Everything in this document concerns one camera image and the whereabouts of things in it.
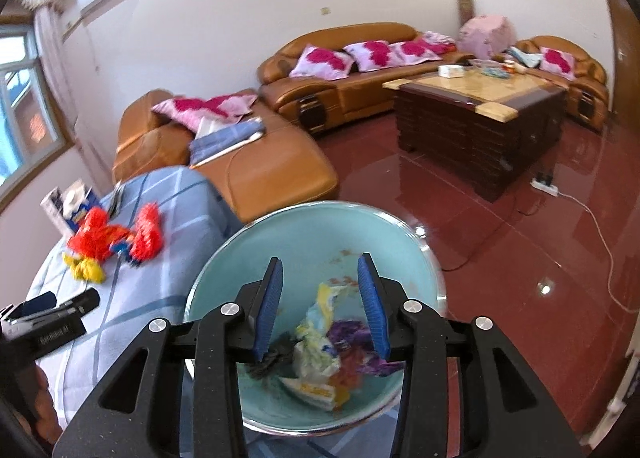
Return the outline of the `yellow plastic wrapper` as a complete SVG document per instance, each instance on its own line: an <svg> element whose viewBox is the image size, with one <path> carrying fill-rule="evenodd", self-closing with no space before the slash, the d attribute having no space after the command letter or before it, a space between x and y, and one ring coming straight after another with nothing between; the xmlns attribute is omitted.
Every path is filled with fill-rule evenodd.
<svg viewBox="0 0 640 458"><path fill-rule="evenodd" d="M101 264L91 258L85 256L72 256L64 253L63 261L76 280L83 282L92 282L93 284L102 284L105 280L105 273Z"/></svg>

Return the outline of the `red plastic bag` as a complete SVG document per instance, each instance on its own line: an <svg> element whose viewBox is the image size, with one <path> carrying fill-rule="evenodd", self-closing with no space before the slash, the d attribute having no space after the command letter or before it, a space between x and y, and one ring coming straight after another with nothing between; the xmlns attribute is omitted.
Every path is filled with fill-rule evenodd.
<svg viewBox="0 0 640 458"><path fill-rule="evenodd" d="M113 255L111 246L125 240L130 234L128 228L110 224L105 210L93 207L76 234L67 241L67 247L80 256L104 262Z"/></svg>

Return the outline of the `red mesh net bag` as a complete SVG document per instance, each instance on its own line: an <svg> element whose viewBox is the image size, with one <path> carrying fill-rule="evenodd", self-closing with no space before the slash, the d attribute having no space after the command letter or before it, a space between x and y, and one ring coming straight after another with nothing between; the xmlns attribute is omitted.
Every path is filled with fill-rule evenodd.
<svg viewBox="0 0 640 458"><path fill-rule="evenodd" d="M134 248L132 254L141 263L154 259L163 249L164 237L160 226L160 207L157 202L144 204L134 220Z"/></svg>

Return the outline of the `white cardboard box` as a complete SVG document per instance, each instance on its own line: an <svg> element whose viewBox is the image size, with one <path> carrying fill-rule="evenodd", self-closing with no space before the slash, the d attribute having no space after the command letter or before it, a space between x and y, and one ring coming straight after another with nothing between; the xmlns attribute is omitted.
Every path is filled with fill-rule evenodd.
<svg viewBox="0 0 640 458"><path fill-rule="evenodd" d="M40 201L40 207L42 207L42 210L47 215L49 221L63 238L68 239L73 235L73 230L70 228L63 216L63 201L58 187L52 189L42 198Z"/></svg>

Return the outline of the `teal enamel basin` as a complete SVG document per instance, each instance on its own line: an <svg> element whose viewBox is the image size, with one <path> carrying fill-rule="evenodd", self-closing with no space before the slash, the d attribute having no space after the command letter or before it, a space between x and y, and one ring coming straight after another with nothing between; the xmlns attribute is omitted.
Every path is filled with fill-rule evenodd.
<svg viewBox="0 0 640 458"><path fill-rule="evenodd" d="M283 289L273 334L294 331L316 300L319 285L346 286L338 319L363 318L357 262L367 253L378 274L400 282L410 299L446 312L440 266L424 237L396 216L364 204L320 201L288 207L247 225L226 241L196 278L184 318L202 318L235 299L242 285L262 279L269 261L283 264ZM250 378L238 369L243 421L247 429L281 436L332 434L358 426L394 408L402 375L367 377L344 407L325 412L305 404L277 378Z"/></svg>

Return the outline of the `brown leather chaise sofa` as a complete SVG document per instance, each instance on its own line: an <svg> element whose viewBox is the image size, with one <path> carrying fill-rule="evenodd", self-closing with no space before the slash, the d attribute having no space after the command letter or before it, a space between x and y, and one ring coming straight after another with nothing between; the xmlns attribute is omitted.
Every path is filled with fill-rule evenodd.
<svg viewBox="0 0 640 458"><path fill-rule="evenodd" d="M152 111L172 96L158 88L125 109L112 169L114 182L190 164L189 144L195 134ZM340 180L311 136L260 100L254 103L253 114L266 127L261 138L195 168L221 192L236 216L248 223L294 204L336 199Z"/></svg>

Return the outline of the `folded blue plaid cloth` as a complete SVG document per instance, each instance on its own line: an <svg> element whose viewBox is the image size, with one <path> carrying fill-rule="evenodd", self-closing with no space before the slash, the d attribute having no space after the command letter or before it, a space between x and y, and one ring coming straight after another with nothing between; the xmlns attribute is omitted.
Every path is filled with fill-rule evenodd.
<svg viewBox="0 0 640 458"><path fill-rule="evenodd" d="M257 140L265 132L266 127L262 120L250 119L198 136L190 144L190 165L197 166L224 155L249 140Z"/></svg>

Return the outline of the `white power strip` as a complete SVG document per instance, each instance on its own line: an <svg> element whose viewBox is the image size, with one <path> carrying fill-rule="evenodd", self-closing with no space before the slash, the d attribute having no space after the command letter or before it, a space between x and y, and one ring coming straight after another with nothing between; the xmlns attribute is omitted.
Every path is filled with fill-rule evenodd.
<svg viewBox="0 0 640 458"><path fill-rule="evenodd" d="M544 192L545 194L552 197L557 197L560 194L559 189L555 186L555 184L547 184L544 181L536 180L536 178L533 178L530 181L530 186L532 186L533 189L538 190L538 192Z"/></svg>

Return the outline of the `dark wooden coffee table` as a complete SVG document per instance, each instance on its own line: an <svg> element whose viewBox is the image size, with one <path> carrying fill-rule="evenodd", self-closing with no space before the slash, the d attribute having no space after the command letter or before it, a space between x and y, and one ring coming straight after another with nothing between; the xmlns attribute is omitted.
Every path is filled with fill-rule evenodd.
<svg viewBox="0 0 640 458"><path fill-rule="evenodd" d="M468 70L383 84L394 93L398 145L418 152L494 202L558 142L567 88L531 74Z"/></svg>

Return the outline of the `pink cushion on chaise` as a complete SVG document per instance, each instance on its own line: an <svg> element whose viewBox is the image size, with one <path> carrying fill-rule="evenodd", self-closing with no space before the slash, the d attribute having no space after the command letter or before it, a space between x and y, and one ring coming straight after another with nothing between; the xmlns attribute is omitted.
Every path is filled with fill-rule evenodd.
<svg viewBox="0 0 640 458"><path fill-rule="evenodd" d="M210 100L174 97L152 106L151 110L196 133L203 119L212 122L215 131L234 126L252 112L256 100L255 93L221 95Z"/></svg>

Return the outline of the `white tissue box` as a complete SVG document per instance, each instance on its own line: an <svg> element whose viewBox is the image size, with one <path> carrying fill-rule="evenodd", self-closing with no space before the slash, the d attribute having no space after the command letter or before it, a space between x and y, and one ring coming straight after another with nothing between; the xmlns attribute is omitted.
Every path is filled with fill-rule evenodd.
<svg viewBox="0 0 640 458"><path fill-rule="evenodd" d="M445 79L462 78L465 74L463 66L458 64L440 65L438 67L438 75Z"/></svg>

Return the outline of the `pink cushion right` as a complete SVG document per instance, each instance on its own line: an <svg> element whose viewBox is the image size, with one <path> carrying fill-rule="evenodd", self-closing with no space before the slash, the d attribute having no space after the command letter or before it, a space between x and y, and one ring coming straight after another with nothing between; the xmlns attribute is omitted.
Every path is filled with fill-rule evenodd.
<svg viewBox="0 0 640 458"><path fill-rule="evenodd" d="M442 58L423 40L402 41L390 44L401 66L416 66L424 62L437 62Z"/></svg>

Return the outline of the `pink curtain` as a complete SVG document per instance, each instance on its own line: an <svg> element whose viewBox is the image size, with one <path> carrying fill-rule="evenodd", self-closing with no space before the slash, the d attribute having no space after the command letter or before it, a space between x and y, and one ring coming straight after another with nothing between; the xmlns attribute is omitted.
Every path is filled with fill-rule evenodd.
<svg viewBox="0 0 640 458"><path fill-rule="evenodd" d="M96 131L75 100L60 28L62 3L60 0L15 1L34 18L35 39L47 85L63 113L67 129L73 134L80 158L93 183L99 192L105 194L112 189L111 168L100 154Z"/></svg>

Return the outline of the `pink covered side object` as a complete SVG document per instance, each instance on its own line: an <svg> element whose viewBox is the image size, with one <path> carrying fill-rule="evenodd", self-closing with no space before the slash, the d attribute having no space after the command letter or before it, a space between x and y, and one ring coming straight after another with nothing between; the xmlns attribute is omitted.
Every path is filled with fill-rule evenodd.
<svg viewBox="0 0 640 458"><path fill-rule="evenodd" d="M516 43L512 22L501 15L480 15L460 29L457 48L479 59L492 59Z"/></svg>

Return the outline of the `window with white frame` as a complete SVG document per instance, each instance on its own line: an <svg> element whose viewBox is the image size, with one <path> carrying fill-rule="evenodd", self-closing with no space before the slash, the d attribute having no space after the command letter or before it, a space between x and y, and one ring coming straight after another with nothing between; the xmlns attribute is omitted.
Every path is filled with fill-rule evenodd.
<svg viewBox="0 0 640 458"><path fill-rule="evenodd" d="M1 18L1 201L5 204L70 139L41 68L34 27L24 18Z"/></svg>

